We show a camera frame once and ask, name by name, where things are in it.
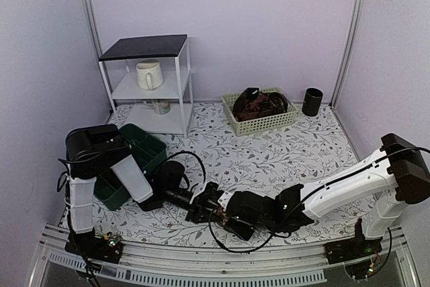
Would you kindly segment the cream floral patterned tie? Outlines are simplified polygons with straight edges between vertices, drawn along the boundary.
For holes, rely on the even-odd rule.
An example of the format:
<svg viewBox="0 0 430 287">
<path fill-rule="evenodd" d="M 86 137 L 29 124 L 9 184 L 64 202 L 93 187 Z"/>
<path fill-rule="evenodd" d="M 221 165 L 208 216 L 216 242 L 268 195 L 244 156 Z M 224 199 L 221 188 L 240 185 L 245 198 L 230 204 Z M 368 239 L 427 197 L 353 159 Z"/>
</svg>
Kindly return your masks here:
<svg viewBox="0 0 430 287">
<path fill-rule="evenodd" d="M 216 223 L 218 224 L 218 226 L 222 227 L 225 230 L 229 230 L 232 224 L 231 217 L 227 215 L 227 213 L 224 211 L 224 209 L 221 206 L 217 207 L 215 213 L 218 217 L 218 220 L 216 220 Z"/>
</svg>

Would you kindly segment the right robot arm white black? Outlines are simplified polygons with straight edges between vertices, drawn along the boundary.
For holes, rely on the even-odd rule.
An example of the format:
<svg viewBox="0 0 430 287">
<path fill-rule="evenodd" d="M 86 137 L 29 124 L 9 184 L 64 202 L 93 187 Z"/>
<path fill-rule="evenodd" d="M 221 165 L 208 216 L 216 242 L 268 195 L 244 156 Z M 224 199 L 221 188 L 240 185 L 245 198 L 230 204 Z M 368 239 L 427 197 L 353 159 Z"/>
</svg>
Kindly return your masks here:
<svg viewBox="0 0 430 287">
<path fill-rule="evenodd" d="M 390 133 L 382 146 L 350 168 L 320 181 L 296 184 L 276 197 L 253 192 L 224 192 L 218 199 L 227 219 L 249 240 L 255 226 L 273 233 L 293 233 L 345 204 L 379 193 L 374 210 L 359 221 L 358 233 L 347 244 L 352 257 L 362 257 L 412 204 L 429 198 L 429 169 L 423 148 Z"/>
</svg>

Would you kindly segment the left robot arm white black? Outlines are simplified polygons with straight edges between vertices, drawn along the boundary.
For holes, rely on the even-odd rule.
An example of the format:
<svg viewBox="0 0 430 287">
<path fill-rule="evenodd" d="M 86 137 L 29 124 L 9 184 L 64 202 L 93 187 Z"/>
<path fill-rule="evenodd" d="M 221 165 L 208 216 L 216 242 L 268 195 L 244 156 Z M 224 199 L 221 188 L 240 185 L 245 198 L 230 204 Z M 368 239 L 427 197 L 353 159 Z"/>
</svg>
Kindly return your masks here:
<svg viewBox="0 0 430 287">
<path fill-rule="evenodd" d="M 93 199 L 118 209 L 132 198 L 141 210 L 159 209 L 165 202 L 188 210 L 192 222 L 206 220 L 218 203 L 218 186 L 202 180 L 196 188 L 187 182 L 185 168 L 167 155 L 166 144 L 143 129 L 127 124 L 78 128 L 65 140 L 67 203 L 73 243 L 86 256 L 95 255 L 99 240 L 93 232 Z"/>
</svg>

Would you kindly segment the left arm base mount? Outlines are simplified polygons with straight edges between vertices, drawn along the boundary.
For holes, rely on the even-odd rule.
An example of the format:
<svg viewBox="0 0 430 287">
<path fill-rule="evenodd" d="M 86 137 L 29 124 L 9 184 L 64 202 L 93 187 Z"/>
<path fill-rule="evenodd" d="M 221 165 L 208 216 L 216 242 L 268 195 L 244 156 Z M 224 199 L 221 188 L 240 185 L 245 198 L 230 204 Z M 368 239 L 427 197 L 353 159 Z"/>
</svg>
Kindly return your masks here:
<svg viewBox="0 0 430 287">
<path fill-rule="evenodd" d="M 118 264 L 124 244 L 118 236 L 112 233 L 97 237 L 95 231 L 83 234 L 71 232 L 64 248 L 65 251 L 80 255 L 83 259 Z"/>
</svg>

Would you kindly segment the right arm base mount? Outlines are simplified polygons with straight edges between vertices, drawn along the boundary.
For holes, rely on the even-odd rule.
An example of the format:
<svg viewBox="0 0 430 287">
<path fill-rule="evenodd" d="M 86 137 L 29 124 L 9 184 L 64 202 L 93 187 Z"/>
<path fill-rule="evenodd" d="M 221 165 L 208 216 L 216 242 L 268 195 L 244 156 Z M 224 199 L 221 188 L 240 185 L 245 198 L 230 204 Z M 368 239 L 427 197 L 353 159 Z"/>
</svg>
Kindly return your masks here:
<svg viewBox="0 0 430 287">
<path fill-rule="evenodd" d="M 380 267 L 381 238 L 367 240 L 357 237 L 324 244 L 329 264 L 355 261 L 345 266 L 352 280 L 366 280 L 374 276 Z"/>
</svg>

